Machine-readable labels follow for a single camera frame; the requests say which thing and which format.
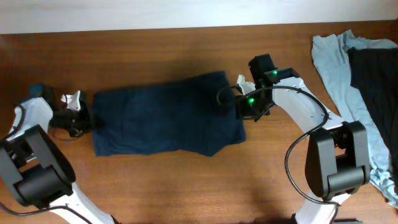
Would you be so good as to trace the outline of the navy blue shorts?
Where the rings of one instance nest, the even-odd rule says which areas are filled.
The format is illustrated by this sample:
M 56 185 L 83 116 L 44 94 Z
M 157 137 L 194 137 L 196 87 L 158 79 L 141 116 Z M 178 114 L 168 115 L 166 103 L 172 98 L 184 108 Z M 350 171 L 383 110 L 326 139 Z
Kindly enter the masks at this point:
M 246 140 L 232 106 L 225 72 L 172 83 L 97 92 L 93 112 L 103 126 L 93 131 L 96 156 L 151 155 L 184 150 L 214 156 Z

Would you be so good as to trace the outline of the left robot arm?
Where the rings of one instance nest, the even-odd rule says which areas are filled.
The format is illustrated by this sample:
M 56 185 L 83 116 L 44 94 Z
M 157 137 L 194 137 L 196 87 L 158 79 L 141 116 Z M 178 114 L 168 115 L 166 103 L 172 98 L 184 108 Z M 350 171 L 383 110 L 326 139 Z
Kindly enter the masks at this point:
M 1 179 L 22 206 L 36 209 L 1 208 L 16 217 L 51 212 L 68 223 L 117 223 L 80 190 L 72 165 L 49 136 L 50 130 L 62 129 L 74 140 L 99 126 L 85 92 L 58 100 L 52 87 L 34 85 L 14 112 L 12 128 L 1 139 Z

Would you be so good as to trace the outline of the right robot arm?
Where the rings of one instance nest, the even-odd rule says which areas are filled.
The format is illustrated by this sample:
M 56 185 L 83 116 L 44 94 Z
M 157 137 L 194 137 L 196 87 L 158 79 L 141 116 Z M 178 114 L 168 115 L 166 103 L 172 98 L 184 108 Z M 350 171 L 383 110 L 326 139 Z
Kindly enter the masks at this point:
M 285 171 L 293 148 L 308 139 L 304 193 L 288 174 L 289 182 L 305 199 L 290 223 L 336 223 L 341 204 L 369 183 L 370 166 L 366 128 L 359 121 L 345 121 L 329 110 L 307 88 L 293 68 L 277 68 L 269 54 L 255 56 L 249 63 L 253 82 L 243 76 L 235 86 L 239 119 L 260 120 L 273 106 L 282 108 L 303 134 L 288 148 Z

